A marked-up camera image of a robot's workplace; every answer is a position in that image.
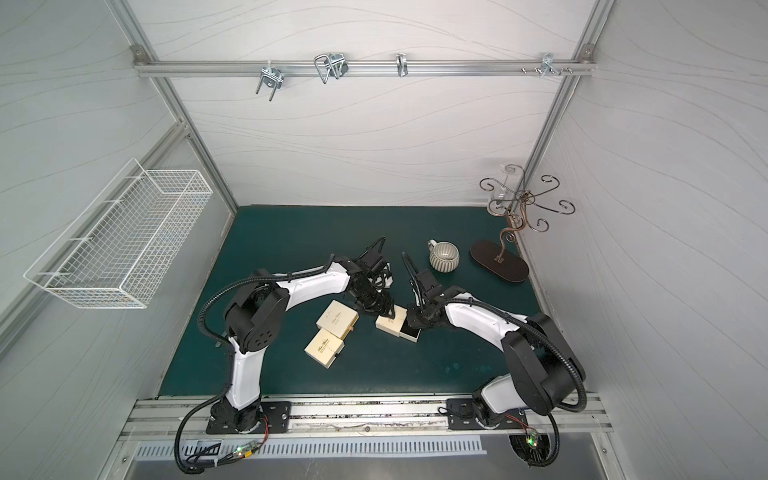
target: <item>wire basket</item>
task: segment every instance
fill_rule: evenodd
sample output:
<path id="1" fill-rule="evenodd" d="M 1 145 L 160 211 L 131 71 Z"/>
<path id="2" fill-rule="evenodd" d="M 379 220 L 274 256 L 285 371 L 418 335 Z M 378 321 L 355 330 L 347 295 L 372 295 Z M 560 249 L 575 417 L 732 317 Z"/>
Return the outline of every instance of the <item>wire basket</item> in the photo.
<path id="1" fill-rule="evenodd" d="M 121 193 L 101 200 L 110 188 Z M 198 170 L 145 170 L 132 159 L 24 278 L 78 308 L 147 308 L 210 195 Z M 94 205 L 104 213 L 86 223 Z"/>

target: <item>striped mug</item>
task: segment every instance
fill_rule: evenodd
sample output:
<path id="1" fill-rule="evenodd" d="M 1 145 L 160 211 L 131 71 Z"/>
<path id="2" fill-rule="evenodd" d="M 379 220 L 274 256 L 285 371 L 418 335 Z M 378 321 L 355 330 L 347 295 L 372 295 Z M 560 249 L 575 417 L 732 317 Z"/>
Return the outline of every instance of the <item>striped mug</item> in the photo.
<path id="1" fill-rule="evenodd" d="M 429 263 L 432 268 L 441 272 L 448 273 L 456 270 L 458 266 L 458 248 L 449 242 L 435 242 L 430 240 L 427 243 L 429 248 Z"/>

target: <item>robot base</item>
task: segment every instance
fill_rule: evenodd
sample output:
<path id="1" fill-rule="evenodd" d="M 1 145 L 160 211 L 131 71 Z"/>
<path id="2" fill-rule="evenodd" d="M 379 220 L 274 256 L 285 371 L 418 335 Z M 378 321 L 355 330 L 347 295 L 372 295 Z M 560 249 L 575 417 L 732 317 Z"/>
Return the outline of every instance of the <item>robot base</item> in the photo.
<path id="1" fill-rule="evenodd" d="M 268 419 L 270 433 L 285 433 L 290 419 L 290 402 L 255 402 L 240 412 L 231 412 L 229 402 L 215 403 L 210 408 L 210 418 L 205 432 L 208 435 L 226 435 L 230 433 L 264 433 L 263 417 Z"/>
<path id="2" fill-rule="evenodd" d="M 497 261 L 501 252 L 501 262 Z M 490 240 L 480 240 L 469 247 L 472 259 L 488 271 L 499 275 L 503 280 L 512 283 L 525 282 L 530 272 L 528 264 L 522 258 Z"/>
<path id="3" fill-rule="evenodd" d="M 489 419 L 488 423 L 491 426 L 484 426 L 477 420 L 477 411 L 472 399 L 447 399 L 445 409 L 449 412 L 448 430 L 522 430 L 522 425 L 508 419 L 506 415 L 511 415 L 527 424 L 525 413 L 519 409 L 512 409 Z"/>

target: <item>metal jewelry stand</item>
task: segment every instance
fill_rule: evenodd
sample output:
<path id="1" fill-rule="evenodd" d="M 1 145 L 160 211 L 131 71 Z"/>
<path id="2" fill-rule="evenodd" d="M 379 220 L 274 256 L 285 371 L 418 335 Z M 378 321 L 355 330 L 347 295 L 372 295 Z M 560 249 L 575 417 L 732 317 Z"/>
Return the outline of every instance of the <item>metal jewelry stand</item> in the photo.
<path id="1" fill-rule="evenodd" d="M 509 165 L 522 170 L 518 165 Z M 542 175 L 541 181 L 549 184 L 555 182 L 555 186 L 534 194 L 530 190 L 512 190 L 495 178 L 484 178 L 480 180 L 480 188 L 487 192 L 499 187 L 496 198 L 488 202 L 488 212 L 495 217 L 504 217 L 507 220 L 507 227 L 503 228 L 498 235 L 501 246 L 490 240 L 480 240 L 475 242 L 469 249 L 472 258 L 480 263 L 485 269 L 492 271 L 496 275 L 508 282 L 519 283 L 528 278 L 530 269 L 528 264 L 517 255 L 506 250 L 504 242 L 515 242 L 515 233 L 530 228 L 534 232 L 545 232 L 549 230 L 549 222 L 543 218 L 536 220 L 536 227 L 531 225 L 528 219 L 526 209 L 530 206 L 543 208 L 560 215 L 572 215 L 576 212 L 576 207 L 568 200 L 560 200 L 558 203 L 562 210 L 544 207 L 538 204 L 538 198 L 541 195 L 548 194 L 560 187 L 560 180 L 551 175 Z"/>

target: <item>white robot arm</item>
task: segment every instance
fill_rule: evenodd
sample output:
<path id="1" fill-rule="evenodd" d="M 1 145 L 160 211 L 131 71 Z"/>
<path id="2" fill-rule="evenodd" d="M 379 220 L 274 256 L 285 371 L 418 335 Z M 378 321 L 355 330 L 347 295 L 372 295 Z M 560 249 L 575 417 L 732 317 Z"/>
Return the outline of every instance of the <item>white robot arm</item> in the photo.
<path id="1" fill-rule="evenodd" d="M 555 407 L 584 409 L 584 370 L 552 319 L 488 305 L 460 287 L 443 287 L 429 270 L 417 273 L 406 253 L 403 261 L 415 296 L 406 317 L 411 327 L 463 328 L 504 354 L 509 375 L 490 380 L 474 394 L 473 414 L 483 426 L 497 425 L 508 410 L 531 409 L 548 415 Z M 574 389 L 579 402 L 563 403 Z"/>
<path id="2" fill-rule="evenodd" d="M 231 380 L 223 398 L 211 407 L 212 421 L 227 432 L 249 432 L 262 419 L 261 368 L 266 348 L 277 338 L 285 312 L 300 303 L 331 293 L 351 295 L 358 311 L 394 317 L 389 264 L 380 237 L 354 260 L 332 259 L 325 266 L 291 274 L 258 270 L 240 287 L 224 318 L 227 342 L 233 347 Z"/>

